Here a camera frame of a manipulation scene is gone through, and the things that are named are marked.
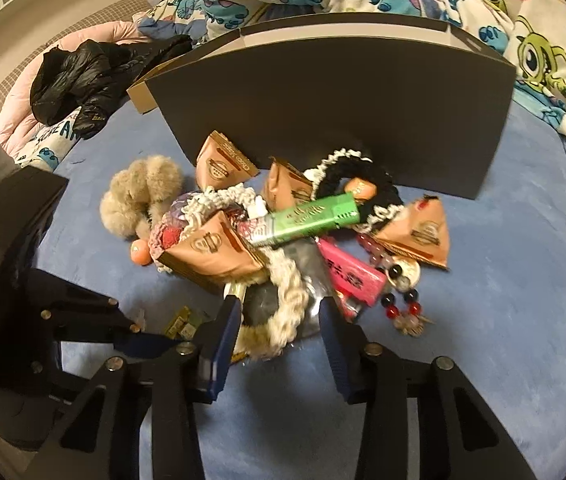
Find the black white-trimmed scrunchie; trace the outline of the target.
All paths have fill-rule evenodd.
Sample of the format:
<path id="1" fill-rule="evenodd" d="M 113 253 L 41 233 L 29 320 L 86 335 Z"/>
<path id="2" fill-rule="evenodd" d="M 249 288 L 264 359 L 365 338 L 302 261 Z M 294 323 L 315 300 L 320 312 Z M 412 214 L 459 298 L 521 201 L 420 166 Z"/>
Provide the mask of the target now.
<path id="1" fill-rule="evenodd" d="M 405 209 L 389 172 L 369 156 L 351 148 L 341 148 L 304 171 L 316 200 L 350 193 L 357 204 L 359 223 L 353 229 L 372 234 L 394 220 Z"/>

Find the white lace scrunchie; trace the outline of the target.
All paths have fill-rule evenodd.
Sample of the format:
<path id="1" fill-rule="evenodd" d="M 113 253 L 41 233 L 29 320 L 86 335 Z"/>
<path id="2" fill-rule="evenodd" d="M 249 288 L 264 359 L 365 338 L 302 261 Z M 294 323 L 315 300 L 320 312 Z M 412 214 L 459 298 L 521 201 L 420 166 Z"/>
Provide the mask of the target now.
<path id="1" fill-rule="evenodd" d="M 181 217 L 187 224 L 182 229 L 179 240 L 186 240 L 216 212 L 230 206 L 243 208 L 248 219 L 261 218 L 268 213 L 266 201 L 253 188 L 243 183 L 220 190 L 209 186 L 203 192 L 194 193 L 181 208 Z"/>

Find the pink scrunchie with red centre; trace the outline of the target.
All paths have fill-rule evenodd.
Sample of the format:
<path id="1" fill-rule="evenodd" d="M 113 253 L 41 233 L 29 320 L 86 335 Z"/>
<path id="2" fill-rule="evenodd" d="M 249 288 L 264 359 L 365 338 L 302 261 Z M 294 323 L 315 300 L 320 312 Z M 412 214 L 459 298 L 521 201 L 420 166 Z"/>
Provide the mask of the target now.
<path id="1" fill-rule="evenodd" d="M 179 243 L 181 233 L 187 226 L 182 220 L 161 220 L 156 226 L 153 226 L 149 232 L 149 255 L 156 266 L 158 272 L 170 273 L 171 269 L 165 266 L 159 257 L 168 248 Z"/>

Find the small brown triangular packet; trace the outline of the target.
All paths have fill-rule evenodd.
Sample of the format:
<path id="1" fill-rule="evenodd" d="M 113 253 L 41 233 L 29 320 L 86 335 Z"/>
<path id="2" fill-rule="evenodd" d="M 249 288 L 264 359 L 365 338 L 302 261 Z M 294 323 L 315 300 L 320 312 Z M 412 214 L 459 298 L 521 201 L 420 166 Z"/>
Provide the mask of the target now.
<path id="1" fill-rule="evenodd" d="M 311 200 L 312 183 L 284 159 L 273 158 L 261 196 L 269 211 L 289 209 Z"/>

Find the silver foil packet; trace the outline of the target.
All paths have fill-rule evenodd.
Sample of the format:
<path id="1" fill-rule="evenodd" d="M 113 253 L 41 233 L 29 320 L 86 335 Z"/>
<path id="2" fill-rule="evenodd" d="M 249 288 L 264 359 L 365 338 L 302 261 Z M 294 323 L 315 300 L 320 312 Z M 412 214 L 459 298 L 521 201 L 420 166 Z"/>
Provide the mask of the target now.
<path id="1" fill-rule="evenodd" d="M 320 302 L 324 298 L 332 297 L 334 289 L 315 240 L 303 238 L 280 248 L 296 262 L 309 294 L 304 321 L 297 328 L 297 336 L 287 345 L 289 346 L 297 339 L 319 332 Z M 277 289 L 269 278 L 260 284 L 251 285 L 244 299 L 242 325 L 253 326 L 265 322 L 276 307 Z"/>

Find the beige fluffy pompom scrunchie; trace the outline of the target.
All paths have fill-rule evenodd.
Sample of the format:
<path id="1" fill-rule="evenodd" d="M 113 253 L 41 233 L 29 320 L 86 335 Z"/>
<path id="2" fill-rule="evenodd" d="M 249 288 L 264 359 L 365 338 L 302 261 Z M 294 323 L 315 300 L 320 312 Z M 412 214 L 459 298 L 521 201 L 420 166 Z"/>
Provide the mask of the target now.
<path id="1" fill-rule="evenodd" d="M 114 174 L 101 198 L 103 226 L 123 240 L 147 240 L 153 226 L 180 195 L 183 182 L 180 166 L 164 155 L 131 162 Z"/>

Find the pink lighter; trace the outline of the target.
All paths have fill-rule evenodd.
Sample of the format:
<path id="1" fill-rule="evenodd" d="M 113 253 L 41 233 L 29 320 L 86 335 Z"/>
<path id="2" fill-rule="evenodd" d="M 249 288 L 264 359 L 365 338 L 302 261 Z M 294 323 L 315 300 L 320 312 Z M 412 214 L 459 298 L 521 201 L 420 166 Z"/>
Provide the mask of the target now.
<path id="1" fill-rule="evenodd" d="M 382 295 L 386 284 L 385 275 L 328 240 L 319 238 L 317 246 L 338 292 L 373 307 Z"/>

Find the small brown cardboard box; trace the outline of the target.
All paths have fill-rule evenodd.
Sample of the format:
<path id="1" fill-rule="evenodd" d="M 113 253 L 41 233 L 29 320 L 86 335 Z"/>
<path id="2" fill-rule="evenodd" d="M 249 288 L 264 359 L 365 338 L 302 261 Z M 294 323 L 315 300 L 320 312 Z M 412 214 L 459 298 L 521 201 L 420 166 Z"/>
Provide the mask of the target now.
<path id="1" fill-rule="evenodd" d="M 183 62 L 180 58 L 174 58 L 173 60 L 161 63 L 152 68 L 152 70 L 149 70 L 145 75 L 137 78 L 134 83 L 131 84 L 131 86 L 127 89 L 127 94 L 139 114 L 144 115 L 149 113 L 151 110 L 155 110 L 157 107 L 157 103 L 151 90 L 149 90 L 147 82 L 153 77 L 180 67 L 182 64 Z"/>

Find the pink quilted blanket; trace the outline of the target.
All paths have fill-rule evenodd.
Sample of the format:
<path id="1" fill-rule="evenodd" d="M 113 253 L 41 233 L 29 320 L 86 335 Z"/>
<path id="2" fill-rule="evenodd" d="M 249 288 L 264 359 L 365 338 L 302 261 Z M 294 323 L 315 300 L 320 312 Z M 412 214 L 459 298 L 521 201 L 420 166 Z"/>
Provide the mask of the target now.
<path id="1" fill-rule="evenodd" d="M 116 110 L 117 96 L 141 70 L 142 35 L 130 22 L 108 22 L 73 32 L 30 62 L 0 113 L 0 145 L 18 152 L 41 128 L 78 113 L 77 131 L 89 138 Z"/>

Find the black puffy jacket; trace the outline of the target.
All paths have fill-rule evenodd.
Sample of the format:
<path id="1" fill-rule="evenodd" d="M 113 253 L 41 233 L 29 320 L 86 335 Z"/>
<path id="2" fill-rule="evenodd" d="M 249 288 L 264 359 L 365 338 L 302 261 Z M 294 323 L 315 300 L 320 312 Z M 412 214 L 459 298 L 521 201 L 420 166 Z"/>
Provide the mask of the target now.
<path id="1" fill-rule="evenodd" d="M 146 44 L 88 39 L 74 51 L 55 47 L 44 53 L 30 87 L 30 108 L 37 122 L 46 126 L 77 110 L 75 136 L 90 139 L 118 110 L 137 78 L 191 50 L 192 40 L 185 35 Z"/>

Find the cream knitted scrunchie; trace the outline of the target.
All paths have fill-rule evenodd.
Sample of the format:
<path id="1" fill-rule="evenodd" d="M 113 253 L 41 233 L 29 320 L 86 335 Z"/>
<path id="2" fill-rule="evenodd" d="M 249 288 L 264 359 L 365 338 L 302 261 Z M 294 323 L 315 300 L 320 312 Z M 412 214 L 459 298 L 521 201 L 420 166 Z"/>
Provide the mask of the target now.
<path id="1" fill-rule="evenodd" d="M 239 329 L 233 349 L 237 358 L 272 359 L 297 336 L 309 302 L 303 277 L 296 262 L 283 249 L 262 247 L 269 281 L 277 289 L 277 307 L 265 322 Z"/>

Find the orange round lip balm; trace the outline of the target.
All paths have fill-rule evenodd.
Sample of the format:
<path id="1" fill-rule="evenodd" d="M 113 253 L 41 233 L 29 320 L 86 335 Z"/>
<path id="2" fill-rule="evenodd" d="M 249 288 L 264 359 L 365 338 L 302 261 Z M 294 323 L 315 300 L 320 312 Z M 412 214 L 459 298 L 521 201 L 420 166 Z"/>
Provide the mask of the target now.
<path id="1" fill-rule="evenodd" d="M 153 262 L 146 240 L 138 238 L 130 244 L 130 260 L 137 266 L 148 266 Z"/>

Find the large black cardboard box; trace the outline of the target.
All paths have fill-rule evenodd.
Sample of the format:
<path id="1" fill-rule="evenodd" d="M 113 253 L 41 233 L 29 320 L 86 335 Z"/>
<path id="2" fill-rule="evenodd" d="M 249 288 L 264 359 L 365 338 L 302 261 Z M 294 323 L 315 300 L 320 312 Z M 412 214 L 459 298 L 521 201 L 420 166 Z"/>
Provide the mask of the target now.
<path id="1" fill-rule="evenodd" d="M 340 148 L 401 185 L 475 197 L 516 70 L 442 21 L 397 14 L 282 18 L 222 35 L 146 81 L 184 155 L 213 131 L 259 167 L 314 167 Z"/>

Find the purple patterned oval case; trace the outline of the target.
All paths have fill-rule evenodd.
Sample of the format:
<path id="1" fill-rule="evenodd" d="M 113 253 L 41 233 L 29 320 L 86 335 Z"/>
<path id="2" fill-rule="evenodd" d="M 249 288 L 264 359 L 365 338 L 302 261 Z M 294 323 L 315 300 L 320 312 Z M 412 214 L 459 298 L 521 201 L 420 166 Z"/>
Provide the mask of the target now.
<path id="1" fill-rule="evenodd" d="M 187 222 L 187 218 L 185 218 L 182 209 L 187 206 L 187 203 L 189 203 L 191 198 L 195 195 L 196 192 L 187 192 L 178 196 L 164 213 L 163 218 L 161 218 L 161 222 L 163 222 L 164 226 L 171 226 L 172 228 L 183 230 L 189 222 Z"/>

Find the brown triangular snack packet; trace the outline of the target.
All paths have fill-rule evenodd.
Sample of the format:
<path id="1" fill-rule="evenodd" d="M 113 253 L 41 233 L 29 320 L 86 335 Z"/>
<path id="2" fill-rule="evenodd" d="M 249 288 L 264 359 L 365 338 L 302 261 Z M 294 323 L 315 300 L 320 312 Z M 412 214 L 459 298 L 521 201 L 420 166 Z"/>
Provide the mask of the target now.
<path id="1" fill-rule="evenodd" d="M 182 234 L 158 261 L 211 294 L 231 282 L 259 283 L 268 276 L 266 259 L 243 242 L 222 210 L 190 235 Z"/>
<path id="2" fill-rule="evenodd" d="M 423 195 L 377 231 L 373 240 L 390 252 L 446 270 L 450 236 L 438 196 Z"/>
<path id="3" fill-rule="evenodd" d="M 221 132 L 213 130 L 207 136 L 195 165 L 198 187 L 231 188 L 256 177 L 259 169 Z"/>

